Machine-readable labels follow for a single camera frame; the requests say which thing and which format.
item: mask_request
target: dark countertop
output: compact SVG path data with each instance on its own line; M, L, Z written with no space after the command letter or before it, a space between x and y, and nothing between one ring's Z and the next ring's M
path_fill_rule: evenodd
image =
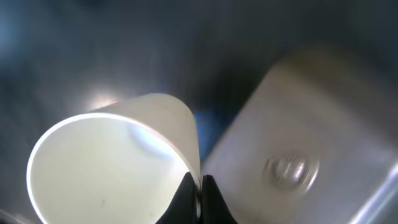
M0 1L0 209L40 223L25 183L33 145L56 122L111 101L180 98L204 159L292 47L329 42L392 78L397 9L392 0Z

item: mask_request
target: drain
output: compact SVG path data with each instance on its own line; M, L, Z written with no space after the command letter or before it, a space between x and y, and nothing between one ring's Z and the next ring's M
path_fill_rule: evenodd
M306 191L315 180L318 167L316 159L289 152L269 159L264 177L267 184L279 190Z

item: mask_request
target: white cup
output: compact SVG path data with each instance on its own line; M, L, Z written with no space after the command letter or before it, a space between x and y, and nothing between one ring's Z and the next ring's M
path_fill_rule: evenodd
M186 172L199 188L193 115L151 94L51 127L30 155L27 189L44 224L153 224Z

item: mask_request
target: metal sink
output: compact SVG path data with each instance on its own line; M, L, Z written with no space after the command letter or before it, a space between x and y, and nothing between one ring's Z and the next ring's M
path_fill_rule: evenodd
M396 85L344 51L279 60L202 164L238 223L398 220Z

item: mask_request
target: sink basin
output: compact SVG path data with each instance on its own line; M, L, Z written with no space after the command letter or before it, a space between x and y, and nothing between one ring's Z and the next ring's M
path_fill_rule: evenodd
M236 221L396 223L397 94L382 77L325 46L275 63L202 164Z

